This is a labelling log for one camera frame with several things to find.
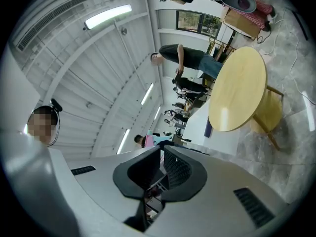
table leg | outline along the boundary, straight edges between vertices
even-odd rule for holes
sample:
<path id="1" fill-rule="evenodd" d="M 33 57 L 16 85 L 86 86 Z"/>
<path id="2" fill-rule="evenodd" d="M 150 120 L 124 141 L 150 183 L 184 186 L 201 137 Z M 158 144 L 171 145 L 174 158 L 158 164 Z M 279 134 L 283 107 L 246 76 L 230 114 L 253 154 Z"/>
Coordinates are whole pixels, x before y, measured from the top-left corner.
<path id="1" fill-rule="evenodd" d="M 275 89 L 275 88 L 273 88 L 273 87 L 271 87 L 271 86 L 269 86 L 269 85 L 267 85 L 267 89 L 270 90 L 270 91 L 275 92 L 276 94 L 279 94 L 279 95 L 281 95 L 281 96 L 284 96 L 284 94 L 283 94 L 282 92 L 278 91 L 277 89 Z"/>
<path id="2" fill-rule="evenodd" d="M 280 147 L 277 145 L 276 140 L 274 139 L 274 137 L 272 136 L 272 134 L 269 132 L 268 128 L 266 127 L 266 125 L 261 121 L 261 119 L 255 114 L 252 117 L 257 123 L 258 125 L 261 126 L 261 128 L 264 130 L 264 132 L 267 134 L 268 138 L 271 140 L 272 144 L 275 146 L 275 148 L 277 150 L 280 150 Z"/>

denim jeans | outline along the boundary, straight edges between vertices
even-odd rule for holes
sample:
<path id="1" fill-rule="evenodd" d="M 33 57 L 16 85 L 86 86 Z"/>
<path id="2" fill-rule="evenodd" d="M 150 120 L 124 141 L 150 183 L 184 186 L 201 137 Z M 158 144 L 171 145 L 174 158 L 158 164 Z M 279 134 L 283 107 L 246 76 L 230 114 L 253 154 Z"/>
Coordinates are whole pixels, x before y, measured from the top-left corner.
<path id="1" fill-rule="evenodd" d="M 216 79 L 219 72 L 221 71 L 222 66 L 223 64 L 215 61 L 212 56 L 204 54 L 198 66 L 198 69 Z"/>

ceiling light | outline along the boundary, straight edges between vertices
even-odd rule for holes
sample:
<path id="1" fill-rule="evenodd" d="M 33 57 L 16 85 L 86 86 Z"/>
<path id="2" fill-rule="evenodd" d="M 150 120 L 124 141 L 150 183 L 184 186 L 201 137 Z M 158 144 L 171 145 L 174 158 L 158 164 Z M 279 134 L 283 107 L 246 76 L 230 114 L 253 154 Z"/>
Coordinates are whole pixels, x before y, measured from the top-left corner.
<path id="1" fill-rule="evenodd" d="M 101 24 L 102 22 L 104 22 L 110 18 L 114 18 L 116 16 L 119 16 L 121 14 L 130 12 L 130 11 L 132 11 L 132 7 L 130 6 L 130 4 L 116 7 L 116 8 L 110 9 L 110 10 L 106 10 L 106 11 L 99 13 L 98 15 L 95 15 L 95 16 L 87 19 L 85 21 L 85 25 L 90 30 L 93 27 Z"/>
<path id="2" fill-rule="evenodd" d="M 27 124 L 24 127 L 23 133 L 24 134 L 28 134 L 28 125 Z"/>
<path id="3" fill-rule="evenodd" d="M 160 111 L 160 106 L 159 106 L 159 108 L 158 108 L 158 111 L 157 111 L 157 113 L 156 113 L 156 116 L 155 116 L 154 120 L 157 118 L 159 111 Z"/>
<path id="4" fill-rule="evenodd" d="M 123 148 L 123 146 L 124 146 L 124 143 L 125 143 L 125 141 L 126 141 L 126 139 L 127 139 L 127 137 L 128 137 L 129 131 L 130 131 L 130 129 L 127 129 L 127 130 L 125 131 L 125 133 L 124 133 L 122 142 L 120 143 L 120 146 L 119 146 L 119 148 L 118 148 L 117 155 L 120 154 L 120 152 L 122 151 L 122 148 Z"/>
<path id="5" fill-rule="evenodd" d="M 154 87 L 154 84 L 153 83 L 150 84 L 149 89 L 147 90 L 147 92 L 146 92 L 146 94 L 141 102 L 142 105 L 144 105 L 144 103 L 146 102 L 146 99 L 149 96 L 149 93 L 152 91 L 153 87 Z"/>

